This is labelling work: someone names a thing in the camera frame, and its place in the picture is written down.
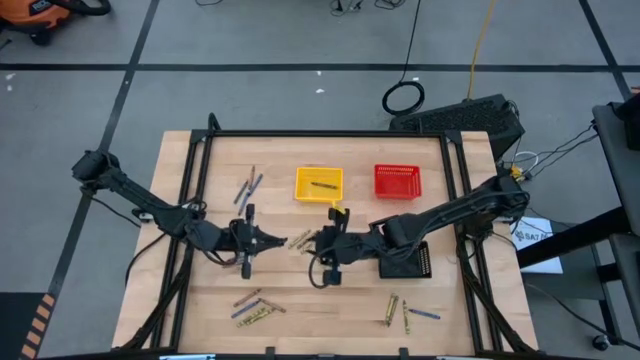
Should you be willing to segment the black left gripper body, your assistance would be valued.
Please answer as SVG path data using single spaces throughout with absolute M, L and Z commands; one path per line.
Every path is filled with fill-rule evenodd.
M 254 225 L 255 205 L 248 204 L 245 208 L 245 217 L 234 219 L 230 223 L 230 233 L 236 243 L 234 250 L 234 265 L 241 267 L 241 277 L 250 279 L 252 274 L 252 260 L 255 255 L 257 244 L 256 230 Z

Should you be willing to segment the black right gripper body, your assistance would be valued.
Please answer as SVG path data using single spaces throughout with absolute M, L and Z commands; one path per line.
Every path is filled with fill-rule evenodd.
M 345 234 L 350 218 L 350 210 L 330 208 L 328 218 L 332 225 L 325 225 L 319 232 L 319 260 L 322 265 L 329 267 L 322 274 L 321 287 L 337 286 L 341 284 L 340 262 L 337 257 L 339 249 L 338 237 Z

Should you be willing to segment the yellow plastic basket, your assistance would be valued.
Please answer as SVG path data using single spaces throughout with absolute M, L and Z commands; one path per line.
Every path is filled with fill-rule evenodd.
M 311 185 L 321 182 L 339 186 L 330 190 Z M 343 169 L 322 167 L 298 167 L 296 169 L 295 199 L 301 202 L 338 203 L 343 199 Z

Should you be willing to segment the black plastic basket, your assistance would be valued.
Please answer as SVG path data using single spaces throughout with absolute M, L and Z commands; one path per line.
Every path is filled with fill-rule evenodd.
M 432 269 L 428 243 L 422 242 L 406 260 L 380 259 L 378 273 L 381 279 L 431 278 Z

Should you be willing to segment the red plastic basket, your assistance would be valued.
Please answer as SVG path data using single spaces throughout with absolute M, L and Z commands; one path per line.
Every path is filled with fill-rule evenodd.
M 420 168 L 414 165 L 376 164 L 374 193 L 382 199 L 413 200 L 420 197 Z

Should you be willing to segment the black computer case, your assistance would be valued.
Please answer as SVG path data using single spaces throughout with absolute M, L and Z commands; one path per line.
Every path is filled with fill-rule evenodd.
M 396 117 L 391 120 L 389 129 L 425 133 L 486 132 L 495 160 L 525 133 L 516 104 L 502 94 Z

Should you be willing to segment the white paper sheet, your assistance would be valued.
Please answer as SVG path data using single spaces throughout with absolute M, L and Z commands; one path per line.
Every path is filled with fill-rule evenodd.
M 534 245 L 541 240 L 551 237 L 554 232 L 551 222 L 543 218 L 522 217 L 510 226 L 511 238 L 517 250 Z M 521 269 L 522 273 L 557 274 L 563 273 L 563 267 L 558 257 L 530 265 Z

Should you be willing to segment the black orange striped mat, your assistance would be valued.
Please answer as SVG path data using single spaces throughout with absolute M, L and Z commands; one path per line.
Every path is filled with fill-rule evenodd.
M 56 299 L 48 293 L 0 292 L 0 360 L 35 360 Z

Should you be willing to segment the black metal bar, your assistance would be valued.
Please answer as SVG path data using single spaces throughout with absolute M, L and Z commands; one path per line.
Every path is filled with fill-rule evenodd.
M 526 268 L 595 244 L 610 235 L 629 233 L 640 237 L 640 223 L 631 222 L 620 206 L 518 250 L 518 264 Z

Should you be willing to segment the grey side bench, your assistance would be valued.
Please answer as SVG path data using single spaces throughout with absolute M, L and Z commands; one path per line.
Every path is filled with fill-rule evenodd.
M 612 178 L 629 220 L 640 223 L 640 151 L 627 147 L 623 122 L 607 105 L 592 109 Z M 613 234 L 609 243 L 631 316 L 640 338 L 640 237 Z

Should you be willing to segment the orange shop vacuum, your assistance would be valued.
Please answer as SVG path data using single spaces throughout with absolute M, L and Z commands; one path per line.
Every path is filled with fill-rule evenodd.
M 53 31 L 63 26 L 72 15 L 105 16 L 112 11 L 109 0 L 0 0 L 0 29 L 29 36 L 38 46 L 51 43 Z

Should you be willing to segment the black box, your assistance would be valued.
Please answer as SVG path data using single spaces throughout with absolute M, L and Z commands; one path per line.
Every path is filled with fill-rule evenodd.
M 608 107 L 623 122 L 627 147 L 640 151 L 640 93 L 624 103 L 610 102 Z

